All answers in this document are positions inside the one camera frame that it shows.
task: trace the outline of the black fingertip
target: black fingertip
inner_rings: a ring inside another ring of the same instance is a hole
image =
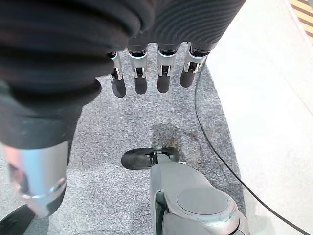
[[[121,80],[115,78],[113,81],[111,81],[111,84],[114,95],[118,98],[124,98],[126,95],[124,78],[122,78]]]
[[[166,93],[170,88],[170,77],[163,74],[163,76],[158,76],[157,78],[157,89],[161,93]]]
[[[147,91],[147,78],[143,78],[141,75],[138,75],[138,78],[135,78],[135,90],[137,94],[145,94]]]
[[[180,77],[180,84],[182,87],[190,87],[192,82],[194,81],[195,74],[192,72],[192,70],[185,72],[184,70],[181,73]]]

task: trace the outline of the yellow stripe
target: yellow stripe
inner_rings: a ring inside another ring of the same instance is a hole
[[[310,32],[310,33],[313,33],[313,27],[311,27],[311,26],[309,26],[309,25],[307,25],[307,24],[305,24],[305,23],[302,23],[302,22],[301,22],[301,24],[302,24],[303,28],[304,28],[306,31],[308,31],[308,32]]]
[[[295,14],[297,15],[297,17],[302,18],[308,22],[313,22],[313,17],[309,16],[307,14],[302,13],[301,11],[297,11],[296,9],[294,9]]]
[[[304,3],[300,2],[300,1],[297,1],[297,0],[290,0],[290,3],[291,3],[292,5],[295,5],[295,6],[297,6],[297,7],[300,7],[300,8],[302,8],[303,10],[306,10],[306,11],[311,12],[311,13],[313,14],[313,9],[312,9],[312,7],[309,6],[309,5],[306,5],[306,4],[304,4]]]

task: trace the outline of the metal joint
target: metal joint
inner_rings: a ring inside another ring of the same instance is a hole
[[[190,48],[191,48],[191,43],[188,43],[188,50],[187,50],[187,53],[186,53],[186,56],[184,59],[184,71],[186,73],[189,72],[191,63],[197,63],[196,67],[193,68],[193,70],[194,70],[193,74],[195,74],[199,71],[199,69],[201,68],[201,66],[205,62],[205,59],[207,58],[208,55],[205,55],[202,57],[194,56],[193,54],[191,54]]]

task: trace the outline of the silver metal cylinder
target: silver metal cylinder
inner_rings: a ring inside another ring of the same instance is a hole
[[[2,148],[14,190],[37,216],[53,214],[67,185],[68,141],[43,149]]]

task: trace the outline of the black handle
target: black handle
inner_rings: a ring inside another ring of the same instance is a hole
[[[34,218],[27,205],[21,206],[0,221],[0,234],[23,235]]]

